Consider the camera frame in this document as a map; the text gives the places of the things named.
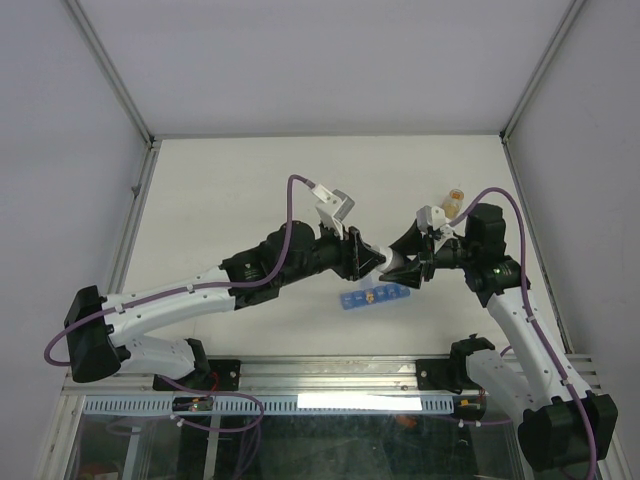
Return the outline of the white pill bottle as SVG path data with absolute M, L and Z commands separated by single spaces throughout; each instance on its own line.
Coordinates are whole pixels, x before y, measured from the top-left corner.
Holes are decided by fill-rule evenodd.
M 395 251 L 385 255 L 386 261 L 379 268 L 379 271 L 383 274 L 390 273 L 393 270 L 404 267 L 413 261 L 412 258 L 400 255 Z

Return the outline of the blue weekly pill organizer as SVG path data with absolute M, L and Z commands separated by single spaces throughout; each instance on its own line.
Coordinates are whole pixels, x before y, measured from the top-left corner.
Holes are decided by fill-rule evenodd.
M 358 289 L 343 292 L 339 295 L 339 302 L 343 310 L 350 311 L 394 302 L 410 296 L 411 291 L 408 287 L 397 283 L 383 282 L 366 284 Z

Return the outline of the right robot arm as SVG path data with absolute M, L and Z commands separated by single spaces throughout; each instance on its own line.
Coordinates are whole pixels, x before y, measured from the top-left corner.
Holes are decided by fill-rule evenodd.
M 618 409 L 607 394 L 594 393 L 551 338 L 538 317 L 523 262 L 506 253 L 506 222 L 500 207 L 478 203 L 455 233 L 437 207 L 425 206 L 410 229 L 378 248 L 385 282 L 418 289 L 438 269 L 460 269 L 468 288 L 496 321 L 515 354 L 514 372 L 485 338 L 452 344 L 445 386 L 476 384 L 513 422 L 522 454 L 536 472 L 585 464 L 593 478 L 606 458 Z

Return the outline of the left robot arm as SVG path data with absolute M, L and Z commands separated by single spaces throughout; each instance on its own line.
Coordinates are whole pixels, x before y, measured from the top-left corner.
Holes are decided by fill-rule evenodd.
M 161 340 L 151 331 L 274 300 L 283 287 L 328 270 L 357 281 L 387 263 L 386 252 L 366 244 L 355 227 L 316 234 L 295 221 L 258 246 L 172 286 L 109 296 L 96 286 L 85 287 L 64 321 L 72 378 L 90 383 L 116 373 L 151 373 L 201 387 L 210 373 L 201 341 Z

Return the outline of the amber glass pill jar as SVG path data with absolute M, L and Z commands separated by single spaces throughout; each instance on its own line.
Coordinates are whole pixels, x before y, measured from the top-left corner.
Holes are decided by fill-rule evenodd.
M 464 192 L 459 189 L 452 189 L 444 197 L 441 208 L 444 211 L 445 216 L 449 220 L 454 220 L 458 217 L 462 205 L 464 202 Z

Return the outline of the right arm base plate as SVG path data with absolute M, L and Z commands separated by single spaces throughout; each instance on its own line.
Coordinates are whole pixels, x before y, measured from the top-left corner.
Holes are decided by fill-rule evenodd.
M 461 394 L 495 386 L 504 373 L 504 365 L 474 354 L 464 358 L 438 357 L 415 361 L 417 388 L 420 391 L 444 390 Z

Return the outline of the aluminium mounting rail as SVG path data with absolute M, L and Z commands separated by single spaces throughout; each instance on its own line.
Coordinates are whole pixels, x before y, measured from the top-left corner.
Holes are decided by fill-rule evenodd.
M 356 392 L 371 394 L 411 394 L 447 391 L 420 391 L 417 388 L 415 361 L 422 356 L 237 356 L 241 361 L 238 392 L 255 396 L 293 395 L 318 392 Z M 569 360 L 594 392 L 601 382 L 588 355 L 569 355 Z M 93 383 L 76 383 L 67 373 L 62 394 L 159 395 L 152 390 L 153 374 L 120 373 Z

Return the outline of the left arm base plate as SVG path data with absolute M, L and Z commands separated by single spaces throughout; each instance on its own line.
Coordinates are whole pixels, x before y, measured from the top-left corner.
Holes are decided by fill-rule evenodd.
M 164 367 L 155 374 L 153 391 L 174 391 L 166 380 L 170 378 L 182 387 L 192 390 L 235 392 L 239 388 L 241 361 L 238 359 L 196 358 L 180 362 L 177 366 Z

